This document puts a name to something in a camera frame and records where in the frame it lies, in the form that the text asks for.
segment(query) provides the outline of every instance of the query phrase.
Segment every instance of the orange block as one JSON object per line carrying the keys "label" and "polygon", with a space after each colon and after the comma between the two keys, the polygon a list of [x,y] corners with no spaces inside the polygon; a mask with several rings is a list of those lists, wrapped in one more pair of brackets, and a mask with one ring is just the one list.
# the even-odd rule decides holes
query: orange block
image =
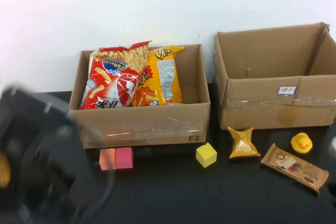
{"label": "orange block", "polygon": [[110,170],[111,166],[112,170],[117,169],[116,164],[114,162],[116,158],[115,152],[116,149],[114,148],[100,150],[99,164],[102,170]]}

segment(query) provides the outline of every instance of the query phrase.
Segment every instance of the pink block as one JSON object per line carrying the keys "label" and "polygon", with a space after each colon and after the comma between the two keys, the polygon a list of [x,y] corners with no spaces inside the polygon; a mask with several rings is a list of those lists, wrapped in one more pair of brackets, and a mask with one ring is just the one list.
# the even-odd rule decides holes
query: pink block
{"label": "pink block", "polygon": [[133,152],[131,147],[115,149],[115,166],[117,169],[133,168]]}
{"label": "pink block", "polygon": [[116,156],[115,152],[116,149],[114,148],[100,150],[99,164],[102,170],[110,170],[111,166],[113,170],[117,169],[114,161]]}

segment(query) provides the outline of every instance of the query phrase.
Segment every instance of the empty cardboard box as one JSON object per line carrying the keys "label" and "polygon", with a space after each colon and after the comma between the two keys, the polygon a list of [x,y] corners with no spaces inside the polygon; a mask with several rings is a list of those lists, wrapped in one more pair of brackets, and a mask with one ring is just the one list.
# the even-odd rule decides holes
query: empty cardboard box
{"label": "empty cardboard box", "polygon": [[205,142],[210,98],[200,44],[185,46],[175,57],[185,104],[79,110],[92,52],[81,52],[70,99],[76,121],[101,136],[83,138],[85,148]]}
{"label": "empty cardboard box", "polygon": [[329,26],[218,33],[214,86],[222,129],[330,125],[336,43]]}

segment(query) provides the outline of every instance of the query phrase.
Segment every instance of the white wall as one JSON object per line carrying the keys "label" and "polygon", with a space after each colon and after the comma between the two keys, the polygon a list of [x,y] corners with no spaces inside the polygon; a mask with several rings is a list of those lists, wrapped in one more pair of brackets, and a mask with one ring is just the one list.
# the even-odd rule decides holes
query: white wall
{"label": "white wall", "polygon": [[208,81],[217,31],[326,22],[335,0],[0,0],[0,90],[71,90],[81,50],[153,40],[203,45]]}

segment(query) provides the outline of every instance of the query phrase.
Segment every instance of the snack bar package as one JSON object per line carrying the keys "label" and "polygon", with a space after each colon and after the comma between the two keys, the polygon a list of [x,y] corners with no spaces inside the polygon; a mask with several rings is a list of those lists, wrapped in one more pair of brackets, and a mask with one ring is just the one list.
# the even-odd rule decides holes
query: snack bar package
{"label": "snack bar package", "polygon": [[261,163],[297,180],[317,193],[329,176],[326,170],[279,149],[275,144],[268,150]]}
{"label": "snack bar package", "polygon": [[227,128],[233,137],[233,148],[230,158],[260,156],[257,149],[251,142],[253,127],[245,131],[236,131],[231,127]]}
{"label": "snack bar package", "polygon": [[174,60],[176,53],[183,49],[167,46],[149,51],[147,66],[132,100],[133,106],[183,102]]}
{"label": "snack bar package", "polygon": [[128,107],[148,60],[149,42],[94,51],[80,109]]}

